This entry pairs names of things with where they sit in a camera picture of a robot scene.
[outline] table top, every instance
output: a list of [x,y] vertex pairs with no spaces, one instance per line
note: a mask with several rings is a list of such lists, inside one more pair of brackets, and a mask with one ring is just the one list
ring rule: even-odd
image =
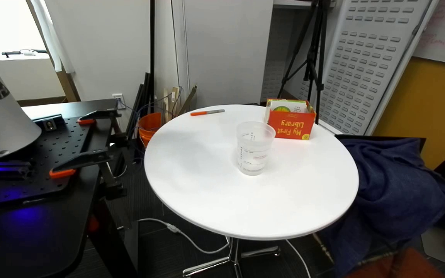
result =
[[[115,101],[28,107],[30,118],[117,107]],[[98,121],[89,150],[104,149],[112,121]],[[84,252],[86,232],[98,191],[100,167],[84,167],[70,187],[27,206],[0,208],[0,277],[55,277],[73,271]]]
[[160,200],[206,231],[274,242],[314,234],[339,220],[359,191],[354,160],[316,126],[310,141],[276,140],[259,177],[237,166],[237,126],[263,121],[266,109],[222,106],[220,115],[183,115],[155,133],[146,174]]

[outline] small cardboard box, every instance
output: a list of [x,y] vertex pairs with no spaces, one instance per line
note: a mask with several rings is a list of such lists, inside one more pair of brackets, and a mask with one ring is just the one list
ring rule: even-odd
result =
[[307,101],[270,99],[268,124],[276,138],[308,141],[316,123],[316,112]]

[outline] black desk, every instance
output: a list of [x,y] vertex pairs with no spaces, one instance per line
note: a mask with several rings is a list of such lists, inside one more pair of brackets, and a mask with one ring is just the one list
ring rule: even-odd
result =
[[[117,101],[109,99],[28,107],[25,112],[30,118],[78,118],[112,107],[117,107]],[[87,150],[104,149],[112,121],[98,121],[92,133]],[[45,201],[0,208],[0,277],[64,277],[72,272],[81,262],[92,215],[100,220],[101,229],[90,238],[109,271],[115,277],[137,276],[106,201],[98,198],[100,167],[83,169],[75,181],[66,194]]]

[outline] clear plastic cup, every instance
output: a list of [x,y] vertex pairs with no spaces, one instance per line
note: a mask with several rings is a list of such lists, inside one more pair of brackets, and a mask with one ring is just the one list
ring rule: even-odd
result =
[[240,170],[246,175],[260,175],[270,161],[276,130],[265,123],[245,123],[237,127]]

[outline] white round table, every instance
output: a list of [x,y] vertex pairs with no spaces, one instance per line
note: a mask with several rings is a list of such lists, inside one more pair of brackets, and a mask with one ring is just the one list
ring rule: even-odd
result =
[[314,234],[339,220],[359,191],[350,152],[316,126],[310,141],[276,140],[259,177],[237,166],[237,126],[265,121],[266,109],[220,106],[183,115],[152,138],[147,180],[177,215],[237,240],[276,242]]

